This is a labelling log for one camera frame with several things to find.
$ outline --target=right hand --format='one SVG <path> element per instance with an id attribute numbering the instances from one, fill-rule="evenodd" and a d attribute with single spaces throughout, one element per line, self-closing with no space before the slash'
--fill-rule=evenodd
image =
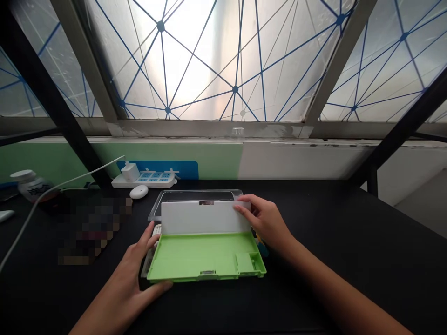
<path id="1" fill-rule="evenodd" d="M 285 225 L 276 204 L 254 194 L 242 195 L 238 201 L 251 202 L 251 211 L 238 205 L 234 209 L 250 222 L 259 236 L 277 252 L 286 251 L 295 238 Z"/>

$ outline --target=finger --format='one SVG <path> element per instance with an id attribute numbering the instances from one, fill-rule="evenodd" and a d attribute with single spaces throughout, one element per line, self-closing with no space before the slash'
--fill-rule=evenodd
<path id="1" fill-rule="evenodd" d="M 144 230 L 143 235 L 141 235 L 140 240 L 136 244 L 136 248 L 139 250 L 146 250 L 146 245 L 152 235 L 152 230 L 154 230 L 154 222 L 151 221 L 148 227 Z"/>
<path id="2" fill-rule="evenodd" d="M 258 226 L 259 219 L 255 217 L 248 209 L 239 205 L 235 205 L 234 209 L 242 214 L 254 228 Z"/>
<path id="3" fill-rule="evenodd" d="M 250 201 L 252 204 L 254 204 L 259 209 L 261 209 L 262 205 L 267 201 L 263 198 L 259 198 L 258 196 L 254 195 L 254 194 L 241 195 L 237 200 L 238 201 Z"/>
<path id="4" fill-rule="evenodd" d="M 139 303 L 141 304 L 141 307 L 146 308 L 151 302 L 161 296 L 164 292 L 168 291 L 172 285 L 173 283 L 171 281 L 161 281 L 142 291 L 139 294 Z"/>
<path id="5" fill-rule="evenodd" d="M 154 244 L 160 239 L 160 234 L 155 234 L 154 236 L 152 236 L 149 241 L 148 244 L 146 245 L 146 254 L 148 253 L 149 249 L 152 249 L 154 247 Z"/>

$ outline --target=charging cable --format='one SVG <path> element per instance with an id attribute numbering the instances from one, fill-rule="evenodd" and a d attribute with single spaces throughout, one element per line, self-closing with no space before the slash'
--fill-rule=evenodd
<path id="1" fill-rule="evenodd" d="M 118 158 L 114 159 L 113 161 L 111 161 L 111 162 L 109 162 L 109 163 L 107 163 L 107 164 L 101 166 L 100 168 L 97 168 L 96 170 L 87 172 L 86 174 L 80 175 L 79 177 L 76 177 L 76 178 L 70 179 L 70 180 L 68 180 L 68 181 L 65 181 L 65 182 L 63 182 L 63 183 L 61 183 L 61 184 L 59 184 L 59 185 L 54 186 L 53 188 L 50 188 L 49 190 L 45 191 L 44 193 L 42 193 L 42 194 L 40 195 L 40 197 L 37 198 L 36 202 L 34 203 L 33 207 L 31 208 L 31 211 L 29 212 L 28 217 L 27 217 L 27 219 L 25 220 L 25 223 L 24 223 L 23 226 L 22 226 L 22 229 L 21 229 L 20 232 L 17 234 L 17 237 L 15 238 L 15 240 L 14 240 L 12 246 L 9 248 L 8 252 L 6 253 L 5 258 L 3 258 L 3 260 L 1 261 L 1 264 L 0 264 L 0 274 L 1 274 L 1 272 L 3 271 L 3 268 L 4 268 L 5 264 L 6 264 L 6 262 L 7 262 L 8 258 L 9 258 L 9 256 L 10 256 L 11 253 L 13 252 L 13 250 L 14 250 L 14 248 L 15 248 L 15 245 L 17 244 L 17 242 L 18 242 L 18 241 L 20 240 L 20 238 L 22 237 L 22 234 L 23 234 L 23 232 L 25 231 L 25 228 L 27 227 L 27 225 L 28 225 L 28 223 L 29 223 L 29 220 L 30 220 L 31 217 L 33 216 L 34 210 L 36 209 L 36 207 L 37 207 L 37 205 L 39 204 L 39 202 L 41 201 L 41 199 L 42 199 L 45 195 L 47 195 L 47 193 L 50 193 L 51 191 L 54 191 L 55 189 L 61 187 L 62 185 L 68 184 L 69 182 L 75 181 L 75 180 L 80 179 L 80 178 L 82 178 L 82 177 L 88 176 L 89 174 L 95 173 L 96 171 L 99 171 L 99 170 L 105 168 L 106 166 L 108 166 L 108 165 L 110 165 L 110 164 L 112 164 L 112 163 L 115 163 L 116 161 L 120 160 L 120 159 L 123 158 L 123 157 L 125 157 L 125 156 L 123 155 L 123 156 L 121 156 L 121 157 L 118 157 Z"/>

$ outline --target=black desk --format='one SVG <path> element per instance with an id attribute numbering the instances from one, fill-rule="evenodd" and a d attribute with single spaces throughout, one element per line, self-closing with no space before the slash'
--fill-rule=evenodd
<path id="1" fill-rule="evenodd" d="M 447 241 L 363 190 L 342 181 L 180 181 L 174 188 L 239 188 L 276 202 L 295 237 L 411 331 L 447 333 Z M 159 192 L 149 190 L 134 203 L 132 216 L 91 266 L 57 266 L 60 231 L 55 218 L 36 211 L 0 275 L 2 328 L 67 333 L 147 227 Z M 100 196 L 70 194 L 73 201 Z M 30 208 L 24 199 L 0 207 L 16 211 L 0 225 L 0 257 Z M 175 284 L 129 333 L 336 332 L 307 286 L 278 257 L 271 254 L 264 262 L 263 279 Z"/>

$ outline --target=wireless mouse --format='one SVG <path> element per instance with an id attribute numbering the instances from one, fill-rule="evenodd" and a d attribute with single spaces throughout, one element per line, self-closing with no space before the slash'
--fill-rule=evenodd
<path id="1" fill-rule="evenodd" d="M 132 199 L 141 199 L 148 193 L 149 189 L 147 186 L 139 185 L 130 191 L 130 197 Z"/>

